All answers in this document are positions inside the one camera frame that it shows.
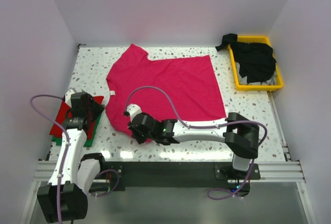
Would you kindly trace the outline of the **pink t shirt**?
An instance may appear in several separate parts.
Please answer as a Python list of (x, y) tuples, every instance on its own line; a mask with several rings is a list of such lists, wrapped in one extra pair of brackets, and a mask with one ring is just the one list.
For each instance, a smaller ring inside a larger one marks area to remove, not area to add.
[(126, 103), (137, 104), (158, 121), (213, 121), (226, 117), (209, 55), (152, 61), (148, 52), (131, 44), (107, 77), (111, 91), (106, 115), (111, 126), (131, 135)]

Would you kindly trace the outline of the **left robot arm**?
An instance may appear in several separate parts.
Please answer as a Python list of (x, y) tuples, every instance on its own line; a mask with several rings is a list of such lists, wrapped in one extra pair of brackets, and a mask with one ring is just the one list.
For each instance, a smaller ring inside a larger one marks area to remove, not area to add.
[(63, 122), (52, 123), (62, 131), (59, 157), (46, 186), (38, 189), (37, 200), (47, 223), (85, 218), (88, 191), (94, 178), (103, 178), (107, 166), (101, 153), (82, 155), (92, 124), (104, 107), (86, 92), (67, 94), (70, 108)]

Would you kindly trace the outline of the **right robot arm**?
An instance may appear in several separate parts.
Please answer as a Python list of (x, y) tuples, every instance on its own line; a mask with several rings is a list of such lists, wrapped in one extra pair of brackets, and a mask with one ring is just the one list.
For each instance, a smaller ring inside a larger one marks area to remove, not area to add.
[(128, 129), (140, 144), (147, 140), (162, 145), (188, 141), (224, 143), (233, 153), (230, 172), (237, 179), (248, 174), (251, 162), (258, 157), (259, 126), (234, 112), (211, 122), (158, 121), (142, 112), (130, 118)]

